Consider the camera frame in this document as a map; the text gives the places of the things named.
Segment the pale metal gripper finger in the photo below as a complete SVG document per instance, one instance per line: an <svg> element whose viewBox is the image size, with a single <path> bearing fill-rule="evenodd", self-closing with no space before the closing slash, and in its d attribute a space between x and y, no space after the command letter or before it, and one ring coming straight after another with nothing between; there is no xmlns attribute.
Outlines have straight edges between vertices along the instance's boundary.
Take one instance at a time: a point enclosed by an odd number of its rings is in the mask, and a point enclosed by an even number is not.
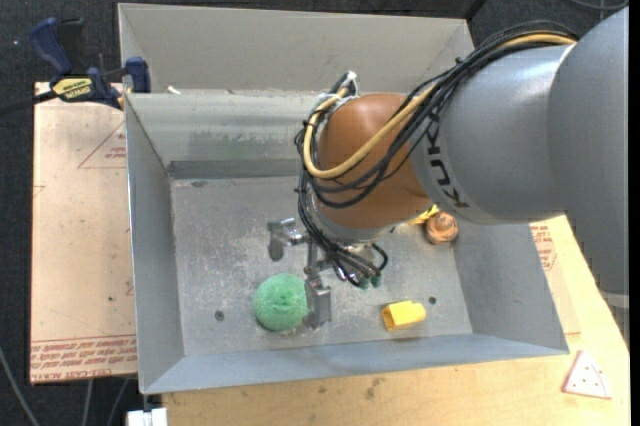
<svg viewBox="0 0 640 426"><path fill-rule="evenodd" d="M268 253L272 261L279 261L284 256L284 249L296 246L305 241L305 234L297 225L295 218L267 223L269 231Z"/></svg>
<svg viewBox="0 0 640 426"><path fill-rule="evenodd" d="M303 323L309 329L318 329L332 319L331 288L325 287L319 278L305 280L308 315Z"/></svg>

